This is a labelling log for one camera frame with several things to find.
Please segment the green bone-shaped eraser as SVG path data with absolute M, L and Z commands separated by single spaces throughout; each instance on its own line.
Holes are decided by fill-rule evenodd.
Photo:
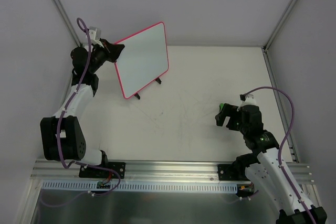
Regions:
M 225 111 L 226 111 L 226 103 L 221 103 L 220 105 L 219 105 L 219 108 L 220 108 L 220 113 L 224 113 Z

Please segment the pink framed whiteboard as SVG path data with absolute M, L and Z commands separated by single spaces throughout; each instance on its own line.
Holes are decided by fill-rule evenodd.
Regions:
M 169 70 L 166 30 L 163 22 L 125 37 L 116 44 L 125 45 L 114 64 L 125 99 L 133 97 Z

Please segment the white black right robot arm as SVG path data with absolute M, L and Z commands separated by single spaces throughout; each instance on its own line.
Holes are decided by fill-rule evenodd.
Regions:
M 326 222 L 326 211 L 323 207 L 316 207 L 304 193 L 282 159 L 279 143 L 271 132 L 264 129 L 258 106 L 238 107 L 222 103 L 215 120 L 217 126 L 225 125 L 229 130 L 240 132 L 251 151 L 237 157 L 224 173 L 250 180 L 279 214 L 276 223 Z

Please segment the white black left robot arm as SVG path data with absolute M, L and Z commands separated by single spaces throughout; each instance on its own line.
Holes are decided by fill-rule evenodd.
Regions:
M 107 61 L 115 63 L 124 48 L 123 44 L 111 44 L 100 39 L 95 45 L 80 46 L 71 51 L 70 93 L 53 116 L 42 118 L 40 122 L 45 159 L 91 165 L 91 171 L 97 177 L 108 174 L 105 151 L 87 147 L 79 121 L 98 90 L 97 70 Z

